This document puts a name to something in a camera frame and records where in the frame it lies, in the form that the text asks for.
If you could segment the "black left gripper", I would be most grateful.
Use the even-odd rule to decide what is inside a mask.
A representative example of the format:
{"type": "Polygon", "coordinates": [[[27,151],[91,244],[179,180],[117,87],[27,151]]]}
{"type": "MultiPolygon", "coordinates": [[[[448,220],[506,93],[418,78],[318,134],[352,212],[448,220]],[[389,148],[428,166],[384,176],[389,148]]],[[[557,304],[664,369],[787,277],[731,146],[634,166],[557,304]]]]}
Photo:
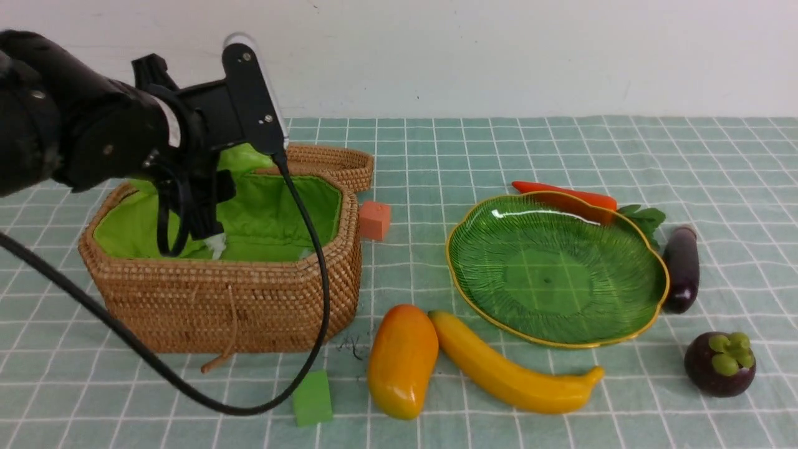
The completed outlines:
{"type": "Polygon", "coordinates": [[[166,60],[156,54],[134,60],[132,70],[136,88],[162,100],[166,113],[174,114],[176,119],[167,123],[168,136],[179,137],[176,145],[153,151],[147,161],[158,196],[157,241],[169,240],[171,213],[179,219],[176,241],[222,235],[217,206],[230,200],[236,188],[230,171],[218,168],[229,145],[214,139],[219,122],[208,114],[227,100],[223,80],[180,88],[169,76],[166,60]]]}

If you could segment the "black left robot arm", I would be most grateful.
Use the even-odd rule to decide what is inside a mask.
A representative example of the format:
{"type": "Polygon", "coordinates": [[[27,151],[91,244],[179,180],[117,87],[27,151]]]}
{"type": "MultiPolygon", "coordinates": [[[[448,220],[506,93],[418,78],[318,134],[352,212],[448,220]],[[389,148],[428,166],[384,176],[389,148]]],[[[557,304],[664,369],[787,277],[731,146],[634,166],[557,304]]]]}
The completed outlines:
{"type": "Polygon", "coordinates": [[[2,196],[137,179],[156,188],[160,225],[176,213],[197,241],[222,233],[216,207],[234,186],[201,110],[168,80],[136,80],[109,79],[40,34],[2,31],[2,196]]]}

